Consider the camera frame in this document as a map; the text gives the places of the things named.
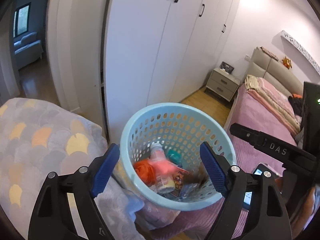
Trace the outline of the person's right hand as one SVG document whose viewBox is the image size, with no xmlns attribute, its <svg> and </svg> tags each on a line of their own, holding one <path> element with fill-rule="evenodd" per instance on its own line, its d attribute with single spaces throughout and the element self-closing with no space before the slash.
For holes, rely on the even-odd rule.
<svg viewBox="0 0 320 240">
<path fill-rule="evenodd" d="M 313 187 L 298 216 L 291 223 L 292 238 L 295 239 L 311 222 L 319 208 L 319 186 Z"/>
</svg>

